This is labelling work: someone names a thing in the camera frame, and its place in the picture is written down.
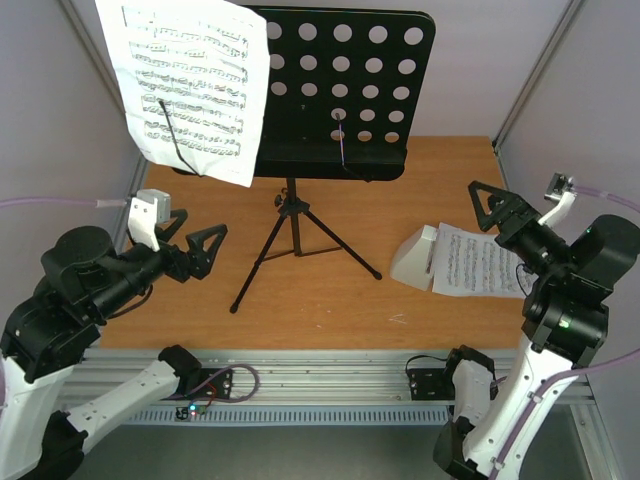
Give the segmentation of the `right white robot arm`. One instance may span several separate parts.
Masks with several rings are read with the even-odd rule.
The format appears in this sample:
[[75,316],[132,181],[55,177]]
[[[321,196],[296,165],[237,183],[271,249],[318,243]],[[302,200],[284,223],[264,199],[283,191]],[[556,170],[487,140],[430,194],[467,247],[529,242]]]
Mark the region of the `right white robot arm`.
[[639,256],[639,228],[613,214],[598,216],[572,244],[552,229],[572,193],[558,177],[540,214],[521,196],[478,181],[468,186],[482,231],[536,275],[522,308],[517,355],[503,381],[494,361],[462,345],[450,351],[441,383],[453,396],[451,417],[433,453],[453,479],[516,479],[526,453],[561,394],[581,375],[608,333],[604,301]]

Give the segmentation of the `black tripod music stand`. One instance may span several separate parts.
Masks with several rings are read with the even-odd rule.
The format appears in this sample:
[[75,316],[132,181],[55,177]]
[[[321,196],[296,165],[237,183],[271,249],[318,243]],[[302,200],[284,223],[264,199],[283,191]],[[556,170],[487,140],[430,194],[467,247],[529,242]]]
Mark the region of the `black tripod music stand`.
[[419,11],[254,5],[272,58],[255,174],[286,181],[278,219],[239,290],[236,312],[284,224],[290,254],[305,256],[306,217],[375,279],[381,273],[323,223],[297,192],[299,179],[393,181],[407,142],[436,34]]

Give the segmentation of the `white metronome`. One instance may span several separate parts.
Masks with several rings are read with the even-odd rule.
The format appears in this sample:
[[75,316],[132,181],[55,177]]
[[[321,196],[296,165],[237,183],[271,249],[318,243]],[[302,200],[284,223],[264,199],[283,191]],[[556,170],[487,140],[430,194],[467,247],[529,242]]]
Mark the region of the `white metronome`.
[[438,229],[424,225],[396,250],[390,266],[393,280],[412,288],[427,291],[432,283],[432,260]]

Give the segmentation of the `white sheet paper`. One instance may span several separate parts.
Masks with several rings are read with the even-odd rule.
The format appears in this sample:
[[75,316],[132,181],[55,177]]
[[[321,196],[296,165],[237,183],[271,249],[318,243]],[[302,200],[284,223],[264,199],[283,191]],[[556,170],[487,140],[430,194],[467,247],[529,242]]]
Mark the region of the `white sheet paper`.
[[249,187],[268,94],[266,20],[228,1],[96,4],[144,157]]

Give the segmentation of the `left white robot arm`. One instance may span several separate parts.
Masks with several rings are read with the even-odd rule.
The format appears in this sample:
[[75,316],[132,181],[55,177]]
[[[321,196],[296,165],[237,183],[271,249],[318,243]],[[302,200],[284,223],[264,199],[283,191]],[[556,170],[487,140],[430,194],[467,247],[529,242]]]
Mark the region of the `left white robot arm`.
[[123,314],[167,276],[184,283],[212,269],[227,235],[219,224],[187,235],[187,250],[169,244],[187,218],[172,212],[169,227],[155,228],[159,248],[137,243],[116,252],[109,233],[81,226],[63,234],[41,257],[44,276],[33,295],[9,316],[1,337],[4,401],[1,410],[1,476],[67,479],[108,433],[150,403],[189,398],[201,386],[201,363],[174,345],[132,380],[83,407],[55,404],[67,378],[100,337],[100,327]]

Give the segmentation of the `sheet music page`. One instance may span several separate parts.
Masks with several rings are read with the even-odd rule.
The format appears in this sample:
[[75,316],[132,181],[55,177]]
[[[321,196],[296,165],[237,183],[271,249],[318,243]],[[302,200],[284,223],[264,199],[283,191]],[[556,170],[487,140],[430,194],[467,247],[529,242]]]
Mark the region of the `sheet music page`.
[[493,235],[440,224],[432,256],[432,291],[452,297],[522,299],[537,279]]

